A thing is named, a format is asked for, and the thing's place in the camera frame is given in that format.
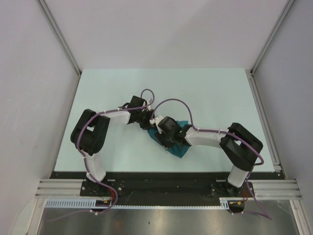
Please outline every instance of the black mounting plate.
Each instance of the black mounting plate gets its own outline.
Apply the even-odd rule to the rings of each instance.
[[[104,184],[118,193],[117,205],[127,206],[219,206],[220,197],[230,197],[225,182],[207,179],[107,179]],[[80,196],[110,197],[109,189],[84,179]]]

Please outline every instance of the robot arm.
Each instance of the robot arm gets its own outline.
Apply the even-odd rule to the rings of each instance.
[[[130,103],[119,107],[115,113],[104,114],[96,117],[83,132],[79,142],[81,150],[87,152],[88,165],[93,176],[101,181],[105,177],[105,171],[101,164],[101,159],[96,155],[104,144],[109,126],[116,124],[130,124],[137,122],[144,130],[156,130],[155,139],[158,140],[165,149],[174,145],[193,146],[207,145],[221,148],[233,163],[232,170],[226,182],[226,188],[230,195],[238,195],[241,187],[253,166],[257,156],[243,143],[238,143],[235,138],[227,133],[232,133],[252,146],[258,153],[263,148],[262,143],[248,130],[238,123],[233,123],[228,129],[211,129],[210,132],[195,130],[192,125],[181,127],[177,121],[171,117],[152,117],[153,110],[148,106],[145,109],[123,110],[128,108],[142,107],[149,104],[148,100],[133,96]],[[92,110],[85,110],[81,115],[77,125],[71,134],[71,142],[76,144],[78,136],[84,125],[96,113]]]
[[[239,193],[247,175],[253,169],[257,156],[243,143],[227,135],[227,132],[246,141],[258,153],[263,148],[263,144],[239,123],[233,123],[227,130],[211,129],[210,132],[199,132],[192,125],[180,127],[170,117],[158,116],[150,122],[157,126],[156,138],[165,148],[169,148],[175,143],[221,148],[233,163],[226,182],[227,191],[233,196]]]

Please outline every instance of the white wall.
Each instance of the white wall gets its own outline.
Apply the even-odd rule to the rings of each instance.
[[[0,234],[48,174],[78,81],[34,0],[0,6]]]
[[[287,0],[46,0],[84,69],[250,69]]]
[[[298,0],[256,72],[280,157],[313,215],[313,1]]]

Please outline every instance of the teal cloth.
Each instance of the teal cloth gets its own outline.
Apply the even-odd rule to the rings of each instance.
[[[184,125],[188,124],[188,121],[177,121],[178,125],[183,127]],[[156,139],[155,137],[155,133],[157,132],[157,130],[151,129],[148,130],[148,134],[149,136],[156,141],[159,145],[161,145],[161,143]],[[182,158],[185,153],[187,152],[187,150],[189,149],[190,146],[186,146],[186,145],[180,145],[178,143],[176,143],[175,145],[173,145],[172,147],[170,147],[167,151],[169,151],[171,154],[173,154],[174,156],[177,156],[179,158]]]

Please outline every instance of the wire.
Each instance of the wire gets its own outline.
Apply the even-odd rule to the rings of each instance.
[[[115,196],[115,194],[114,194],[114,192],[111,190],[111,202],[113,202],[114,196]]]
[[[243,190],[243,195],[244,195],[244,199],[245,199],[244,202],[246,202],[249,199],[249,196],[245,190]]]
[[[144,90],[141,92],[141,95],[142,95],[145,91],[149,91],[149,92],[152,94],[152,101],[151,101],[150,104],[147,104],[147,105],[144,105],[144,106],[141,106],[141,107],[126,108],[126,109],[123,109],[122,111],[139,110],[139,109],[147,108],[148,106],[152,105],[153,102],[154,102],[154,100],[155,100],[155,94],[154,94],[153,91],[150,90],[150,89],[144,89]],[[117,200],[118,200],[118,195],[117,195],[117,192],[115,191],[114,188],[112,188],[111,186],[106,185],[106,184],[104,184],[104,183],[98,181],[98,180],[92,175],[92,173],[91,173],[90,170],[89,170],[88,164],[87,164],[86,155],[85,155],[85,153],[80,149],[79,144],[80,144],[80,140],[81,140],[81,138],[82,138],[82,135],[83,135],[84,131],[86,130],[86,128],[88,127],[88,125],[89,125],[96,117],[98,117],[98,116],[100,116],[100,115],[102,115],[102,114],[109,114],[109,113],[115,113],[115,112],[119,112],[119,109],[109,110],[109,111],[106,111],[106,112],[105,112],[105,111],[102,111],[102,112],[99,112],[99,113],[95,114],[93,117],[91,117],[91,118],[86,122],[86,124],[85,124],[84,127],[82,128],[81,132],[79,133],[78,139],[77,139],[77,143],[76,143],[76,148],[77,148],[77,150],[78,150],[78,151],[83,155],[83,157],[84,157],[84,164],[85,164],[85,168],[86,168],[87,174],[88,174],[96,183],[98,183],[98,184],[100,184],[100,185],[102,185],[102,186],[104,186],[104,187],[107,187],[107,188],[111,189],[111,190],[114,192],[114,194],[116,195],[116,198],[115,198],[114,202],[113,202],[108,208],[106,208],[104,211],[102,211],[102,212],[100,212],[100,213],[105,213],[106,211],[108,211],[109,209],[111,209],[111,208],[116,204],[116,202],[117,202]]]
[[[259,163],[254,164],[255,166],[256,166],[256,165],[263,165],[263,164],[264,164],[264,159],[262,158],[262,156],[261,156],[250,144],[248,144],[246,141],[244,141],[242,138],[236,136],[235,134],[230,133],[230,132],[228,132],[228,131],[223,131],[223,130],[199,129],[199,128],[197,128],[197,127],[194,125],[194,121],[193,121],[193,118],[192,118],[192,113],[191,113],[191,110],[190,110],[189,106],[188,106],[184,101],[182,101],[182,100],[180,100],[180,99],[171,98],[171,99],[166,99],[166,100],[160,102],[160,103],[155,107],[155,109],[153,110],[153,112],[152,112],[152,114],[151,114],[151,118],[154,117],[155,111],[157,110],[157,108],[160,107],[161,104],[164,104],[165,102],[168,102],[168,101],[178,101],[178,102],[182,103],[182,104],[187,108],[187,110],[188,110],[188,112],[189,112],[189,116],[190,116],[191,126],[192,126],[196,131],[199,131],[199,132],[222,133],[222,134],[229,135],[229,136],[231,136],[231,137],[233,137],[233,138],[239,140],[241,143],[243,143],[247,148],[249,148],[249,149],[261,160]],[[248,178],[249,178],[251,172],[250,172],[250,173],[247,175],[247,177],[246,177],[246,184],[247,184],[247,186],[248,186],[248,190],[249,190],[250,194],[252,195],[254,201],[256,202],[256,204],[259,206],[259,208],[261,209],[261,211],[262,211],[263,213],[259,213],[259,212],[256,212],[256,211],[254,211],[254,212],[253,212],[253,211],[246,211],[246,212],[242,212],[242,213],[239,213],[239,214],[243,214],[243,213],[245,213],[245,214],[258,214],[258,215],[264,216],[264,217],[266,217],[266,218],[268,218],[268,219],[270,219],[270,220],[273,220],[273,219],[271,218],[271,216],[270,216],[270,215],[265,211],[265,209],[262,207],[262,205],[260,204],[260,202],[255,198],[255,195],[253,194],[252,190],[250,189],[250,186],[249,186],[249,183],[248,183]]]
[[[155,94],[152,90],[150,89],[144,89],[142,92],[141,92],[141,96],[143,95],[143,93],[145,91],[149,91],[151,94],[152,94],[152,101],[150,104],[146,104],[144,106],[141,106],[141,107],[135,107],[135,108],[125,108],[125,109],[114,109],[114,110],[109,110],[109,111],[102,111],[102,112],[99,112],[97,114],[95,114],[94,116],[92,116],[87,122],[86,124],[84,125],[84,127],[82,128],[81,132],[79,133],[78,135],[78,139],[77,139],[77,143],[76,143],[76,148],[77,150],[83,155],[84,157],[84,165],[85,165],[85,168],[86,168],[86,172],[87,174],[98,184],[110,189],[111,191],[113,191],[114,195],[116,196],[115,200],[113,203],[111,203],[110,206],[108,206],[105,210],[103,211],[100,211],[100,212],[95,212],[95,215],[97,214],[103,214],[105,212],[107,212],[108,210],[110,210],[113,206],[115,206],[115,204],[117,203],[117,200],[118,200],[118,195],[117,195],[117,192],[114,188],[112,188],[111,186],[109,185],[106,185],[100,181],[98,181],[93,175],[92,173],[90,172],[90,169],[88,167],[88,164],[87,164],[87,158],[86,158],[86,154],[80,149],[79,147],[79,144],[80,144],[80,140],[82,138],[82,135],[84,133],[84,131],[86,130],[86,128],[88,127],[88,125],[98,116],[100,115],[103,115],[103,114],[109,114],[109,113],[115,113],[115,112],[123,112],[123,111],[131,111],[131,110],[139,110],[139,109],[144,109],[144,108],[147,108],[149,107],[150,105],[153,104],[153,102],[155,101]],[[62,219],[62,218],[65,218],[65,217],[68,217],[70,215],[73,215],[73,214],[77,214],[77,213],[81,213],[81,212],[93,212],[92,210],[79,210],[79,211],[74,211],[74,212],[71,212],[71,213],[68,213],[68,214],[65,214],[65,215],[62,215],[60,217],[57,217],[57,218],[54,218],[54,219],[49,219],[47,220],[47,222],[53,222],[53,221],[56,221],[56,220],[59,220],[59,219]]]
[[[154,116],[155,114],[155,111],[157,110],[157,108],[161,105],[161,104],[164,104],[165,102],[167,101],[178,101],[180,103],[182,103],[188,110],[189,112],[189,116],[190,116],[190,122],[191,122],[191,126],[196,130],[196,131],[199,131],[199,132],[213,132],[213,133],[222,133],[222,134],[226,134],[226,135],[229,135],[237,140],[239,140],[241,143],[243,143],[246,147],[248,147],[260,160],[261,162],[259,163],[256,163],[254,165],[263,165],[264,164],[264,159],[262,158],[262,156],[250,145],[248,144],[246,141],[244,141],[242,138],[236,136],[235,134],[233,133],[230,133],[228,131],[223,131],[223,130],[214,130],[214,129],[199,129],[197,128],[195,125],[194,125],[194,121],[193,121],[193,118],[192,118],[192,113],[191,113],[191,110],[189,108],[189,106],[182,100],[180,99],[175,99],[175,98],[171,98],[171,99],[166,99],[162,102],[160,102],[156,108],[154,109],[154,111],[152,112],[152,117]]]

